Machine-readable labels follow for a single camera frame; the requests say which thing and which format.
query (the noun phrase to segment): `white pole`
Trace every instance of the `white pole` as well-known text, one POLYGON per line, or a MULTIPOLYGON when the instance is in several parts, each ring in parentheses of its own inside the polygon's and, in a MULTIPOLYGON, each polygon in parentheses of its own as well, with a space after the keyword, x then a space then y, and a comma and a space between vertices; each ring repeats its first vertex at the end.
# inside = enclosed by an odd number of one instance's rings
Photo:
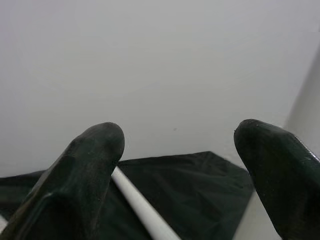
POLYGON ((0 215, 0 234, 7 226, 7 221, 0 215))
POLYGON ((181 240, 118 167, 111 177, 153 240, 181 240))

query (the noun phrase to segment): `black fabric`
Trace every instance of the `black fabric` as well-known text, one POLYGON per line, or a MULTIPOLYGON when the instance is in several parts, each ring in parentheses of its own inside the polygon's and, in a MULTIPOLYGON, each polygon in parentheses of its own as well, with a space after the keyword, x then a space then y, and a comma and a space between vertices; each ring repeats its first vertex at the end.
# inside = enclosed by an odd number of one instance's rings
MULTIPOLYGON (((249 174, 212 152, 119 162, 119 168, 183 240, 231 240, 253 192, 249 174)), ((0 178, 0 214, 8 219, 42 172, 0 178)), ((110 182, 99 239, 151 240, 110 182)))

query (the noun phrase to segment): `black cloth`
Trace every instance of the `black cloth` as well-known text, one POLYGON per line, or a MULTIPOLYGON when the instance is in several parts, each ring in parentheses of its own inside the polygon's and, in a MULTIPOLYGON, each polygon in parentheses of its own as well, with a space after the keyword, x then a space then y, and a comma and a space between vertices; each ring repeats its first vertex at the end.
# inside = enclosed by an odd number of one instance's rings
MULTIPOLYGON (((121 161, 123 173, 183 240, 232 240, 253 192, 247 171, 212 152, 121 161)), ((0 178, 0 214, 9 219, 42 171, 0 178)), ((113 181, 99 239, 151 240, 113 181)))

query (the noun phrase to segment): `white rod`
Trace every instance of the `white rod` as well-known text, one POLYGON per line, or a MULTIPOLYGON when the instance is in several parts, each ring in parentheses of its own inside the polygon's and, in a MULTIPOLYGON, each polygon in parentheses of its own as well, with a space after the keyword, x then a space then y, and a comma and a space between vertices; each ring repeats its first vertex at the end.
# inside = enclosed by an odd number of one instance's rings
POLYGON ((111 177, 153 240, 181 240, 118 167, 111 177))
POLYGON ((0 215, 0 234, 7 226, 7 221, 0 215))

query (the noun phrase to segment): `white backdrop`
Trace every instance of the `white backdrop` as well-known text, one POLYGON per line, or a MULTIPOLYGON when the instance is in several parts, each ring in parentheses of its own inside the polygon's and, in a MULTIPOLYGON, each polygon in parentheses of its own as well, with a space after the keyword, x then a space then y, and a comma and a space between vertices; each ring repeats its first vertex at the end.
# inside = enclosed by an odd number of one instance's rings
POLYGON ((47 168, 112 121, 123 159, 211 150, 282 126, 319 44, 316 0, 4 0, 0 176, 47 168))

